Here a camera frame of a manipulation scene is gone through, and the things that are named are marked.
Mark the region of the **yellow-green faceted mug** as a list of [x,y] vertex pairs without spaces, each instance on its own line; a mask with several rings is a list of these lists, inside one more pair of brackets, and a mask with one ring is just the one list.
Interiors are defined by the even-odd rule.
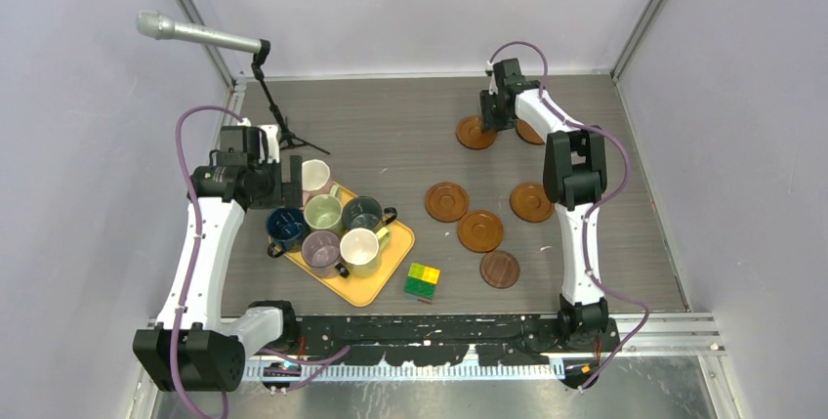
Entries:
[[340,254],[350,275],[369,277],[376,273],[390,238],[388,228],[348,230],[340,241]]

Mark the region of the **brown wooden coaster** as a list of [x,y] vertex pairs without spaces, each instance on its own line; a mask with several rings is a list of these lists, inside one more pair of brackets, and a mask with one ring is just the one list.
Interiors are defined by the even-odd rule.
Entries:
[[543,185],[536,182],[517,185],[510,194],[510,206],[518,218],[528,223],[545,222],[555,212]]
[[497,132],[483,129],[483,120],[479,115],[467,116],[461,119],[455,128],[457,141],[468,149],[482,150],[491,147],[496,139]]
[[467,213],[457,226],[460,243],[476,253],[487,253],[498,248],[504,238],[504,227],[498,216],[485,210]]
[[544,139],[526,121],[518,120],[516,131],[517,135],[528,144],[542,146],[545,143]]
[[461,220],[469,211],[468,193],[460,185],[441,182],[431,186],[426,192],[424,204],[427,213],[442,223]]

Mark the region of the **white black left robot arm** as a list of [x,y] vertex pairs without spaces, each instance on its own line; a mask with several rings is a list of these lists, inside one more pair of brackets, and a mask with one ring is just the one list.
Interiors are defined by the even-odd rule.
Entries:
[[287,301],[252,303],[233,322],[221,317],[232,245],[250,209],[273,210],[301,197],[301,158],[290,158],[292,177],[281,180],[275,124],[225,126],[209,162],[193,170],[187,232],[170,294],[151,328],[137,330],[133,352],[159,390],[233,392],[246,360],[264,348],[291,353],[300,325]]

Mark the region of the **dark walnut wooden coaster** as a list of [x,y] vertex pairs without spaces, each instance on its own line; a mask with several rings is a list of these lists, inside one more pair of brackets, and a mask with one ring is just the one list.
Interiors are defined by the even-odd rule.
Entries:
[[512,287],[519,279],[520,265],[511,253],[494,250],[480,260],[479,272],[482,279],[496,289]]

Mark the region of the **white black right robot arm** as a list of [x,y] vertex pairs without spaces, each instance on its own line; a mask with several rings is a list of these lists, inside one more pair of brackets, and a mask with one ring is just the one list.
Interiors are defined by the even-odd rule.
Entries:
[[528,80],[518,59],[489,62],[486,74],[489,85],[479,94],[484,131],[503,131],[523,121],[545,146],[543,191],[555,206],[562,241],[559,342],[575,352],[610,350],[608,304],[597,283],[594,207],[608,184],[604,137],[564,112],[539,81]]

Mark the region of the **dark grey green mug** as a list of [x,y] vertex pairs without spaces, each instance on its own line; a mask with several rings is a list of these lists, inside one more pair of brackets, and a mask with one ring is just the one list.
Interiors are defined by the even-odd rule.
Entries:
[[395,207],[384,207],[375,198],[357,196],[343,207],[346,232],[356,229],[379,230],[397,218]]

